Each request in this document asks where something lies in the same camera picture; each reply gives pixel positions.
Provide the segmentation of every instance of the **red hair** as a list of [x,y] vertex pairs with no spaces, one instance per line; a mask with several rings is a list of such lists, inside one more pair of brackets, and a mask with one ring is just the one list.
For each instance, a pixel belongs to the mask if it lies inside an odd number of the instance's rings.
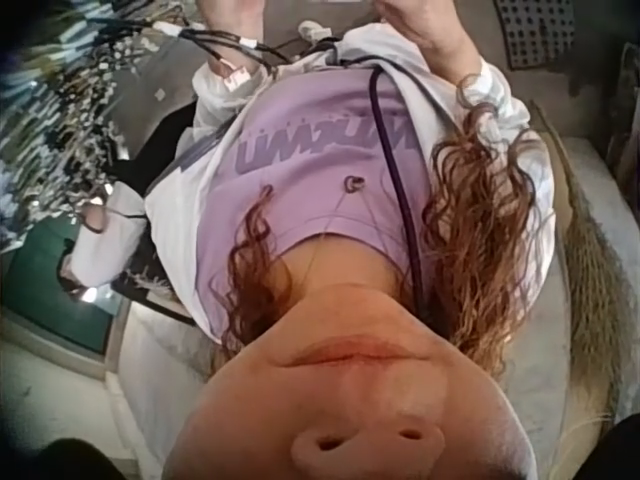
[[[445,323],[447,340],[497,376],[505,343],[524,318],[526,230],[535,188],[518,164],[522,150],[533,146],[526,131],[509,146],[506,162],[481,140],[479,121],[491,114],[491,104],[470,108],[460,131],[434,147],[435,181],[421,239],[436,258],[428,292],[432,315]],[[269,251],[271,229],[263,213],[273,195],[272,187],[263,190],[229,255],[229,327],[223,336],[228,358],[274,325],[291,299],[290,277],[285,288],[275,289],[271,281],[280,260]]]

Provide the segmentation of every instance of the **perforated panel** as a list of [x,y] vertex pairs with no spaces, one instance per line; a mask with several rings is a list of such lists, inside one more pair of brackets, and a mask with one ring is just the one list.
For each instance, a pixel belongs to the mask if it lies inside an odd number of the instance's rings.
[[573,0],[494,0],[513,70],[553,63],[573,46]]

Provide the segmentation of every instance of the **white jacket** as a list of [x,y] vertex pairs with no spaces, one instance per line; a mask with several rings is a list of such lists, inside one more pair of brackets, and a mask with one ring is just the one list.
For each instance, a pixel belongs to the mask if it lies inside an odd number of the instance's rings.
[[[447,129],[446,122],[434,125],[433,114],[426,112],[439,108],[448,117],[460,125],[466,112],[457,102],[454,85],[430,73],[418,48],[392,27],[386,24],[371,24],[350,31],[337,45],[340,59],[356,59],[365,55],[376,55],[400,65],[417,78],[430,93],[425,97],[408,75],[383,60],[372,60],[350,68],[371,68],[380,65],[393,79],[403,96],[409,114],[415,124],[423,156],[430,165],[431,151],[441,140]],[[229,93],[220,77],[215,76],[207,65],[195,74],[193,86],[199,96],[194,128],[185,133],[179,150],[192,146],[191,152],[175,162],[175,169],[161,177],[146,198],[147,215],[152,225],[152,237],[158,255],[171,280],[176,294],[195,322],[215,341],[207,316],[195,288],[196,278],[196,240],[200,216],[205,207],[206,196],[211,179],[220,161],[238,138],[244,118],[257,97],[274,82],[292,75],[301,75],[314,70],[327,68],[327,60],[332,52],[311,55],[294,65],[280,67],[275,78],[259,71],[253,79],[240,90]],[[481,76],[467,92],[472,103],[488,100],[498,107],[498,115],[487,119],[483,124],[483,135],[492,141],[504,140],[511,143],[515,137],[528,127],[530,119],[525,105],[511,96],[509,84],[503,74],[495,67],[483,63]],[[217,146],[211,149],[207,136],[218,130],[225,122],[238,115]],[[553,211],[554,184],[546,149],[529,150],[519,158],[521,168],[532,178],[537,192],[539,215],[532,212],[528,232],[537,236],[537,246],[529,254],[527,271],[529,278],[531,304],[537,298],[542,282],[547,275],[554,251],[555,214]],[[237,225],[220,225],[220,228],[236,228]]]

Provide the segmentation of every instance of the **lavender t-shirt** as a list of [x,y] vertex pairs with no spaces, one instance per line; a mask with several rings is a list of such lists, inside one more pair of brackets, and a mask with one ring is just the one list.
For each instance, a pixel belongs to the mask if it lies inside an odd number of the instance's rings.
[[[265,218],[276,255],[332,233],[366,243],[408,271],[402,218],[369,100],[370,77],[369,70],[295,76],[276,83],[248,112],[212,180],[198,227],[196,288],[215,338],[227,327],[217,298],[229,291],[229,253],[265,185],[274,188]],[[430,192],[426,164],[395,85],[381,77],[378,92],[418,228]]]

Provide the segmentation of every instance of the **lips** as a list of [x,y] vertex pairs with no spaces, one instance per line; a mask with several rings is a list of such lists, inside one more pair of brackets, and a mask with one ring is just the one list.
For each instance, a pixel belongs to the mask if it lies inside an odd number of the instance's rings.
[[406,348],[375,337],[340,337],[305,348],[289,366],[345,362],[391,362],[407,359],[420,359],[420,357]]

